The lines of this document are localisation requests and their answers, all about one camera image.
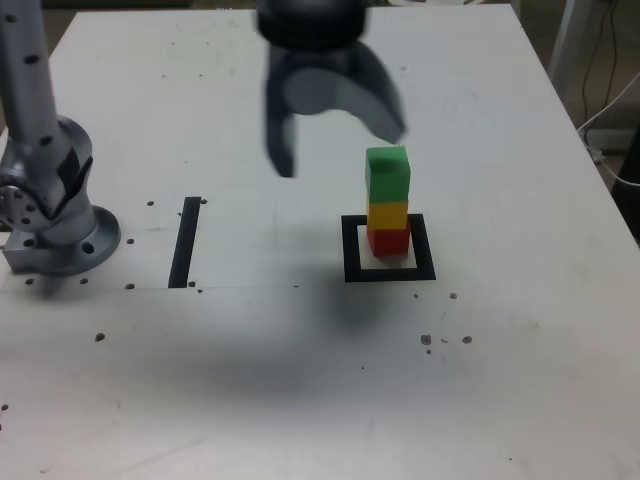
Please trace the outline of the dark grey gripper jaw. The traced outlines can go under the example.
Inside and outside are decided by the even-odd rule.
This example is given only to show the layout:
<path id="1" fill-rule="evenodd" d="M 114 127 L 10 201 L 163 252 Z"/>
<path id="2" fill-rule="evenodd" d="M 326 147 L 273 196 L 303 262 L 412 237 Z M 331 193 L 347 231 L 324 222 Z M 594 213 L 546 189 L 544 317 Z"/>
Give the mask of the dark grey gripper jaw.
<path id="1" fill-rule="evenodd" d="M 299 64 L 293 52 L 276 45 L 268 48 L 265 81 L 265 142 L 271 163 L 282 178 L 295 176 L 295 132 L 291 88 Z"/>

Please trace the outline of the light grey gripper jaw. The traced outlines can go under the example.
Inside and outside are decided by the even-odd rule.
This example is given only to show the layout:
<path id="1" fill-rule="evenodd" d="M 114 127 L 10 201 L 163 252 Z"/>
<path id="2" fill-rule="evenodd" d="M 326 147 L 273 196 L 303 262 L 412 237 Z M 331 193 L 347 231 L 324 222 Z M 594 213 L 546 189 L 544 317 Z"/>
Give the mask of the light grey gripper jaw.
<path id="1" fill-rule="evenodd" d="M 395 83 L 383 62 L 361 42 L 322 54 L 293 55 L 283 94 L 296 114 L 343 111 L 391 144 L 406 131 Z"/>

